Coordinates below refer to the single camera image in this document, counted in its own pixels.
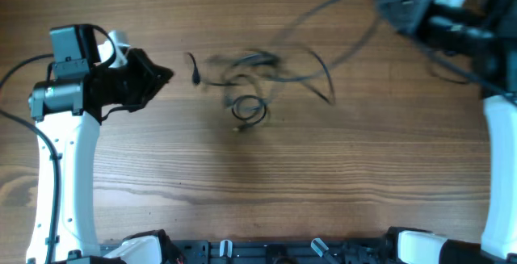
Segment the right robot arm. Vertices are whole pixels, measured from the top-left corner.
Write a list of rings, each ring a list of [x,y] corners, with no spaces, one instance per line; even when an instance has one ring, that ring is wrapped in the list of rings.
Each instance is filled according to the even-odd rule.
[[[431,61],[481,87],[490,136],[490,205],[478,244],[391,228],[397,263],[516,261],[516,0],[377,0],[376,9]]]

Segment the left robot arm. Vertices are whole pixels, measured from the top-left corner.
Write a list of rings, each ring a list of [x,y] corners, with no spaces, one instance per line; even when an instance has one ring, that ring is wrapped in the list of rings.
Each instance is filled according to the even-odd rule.
[[[113,31],[74,24],[49,34],[53,61],[28,104],[39,147],[36,220],[28,263],[58,263],[100,255],[93,219],[93,165],[99,130],[111,111],[135,112],[169,82],[171,69]]]

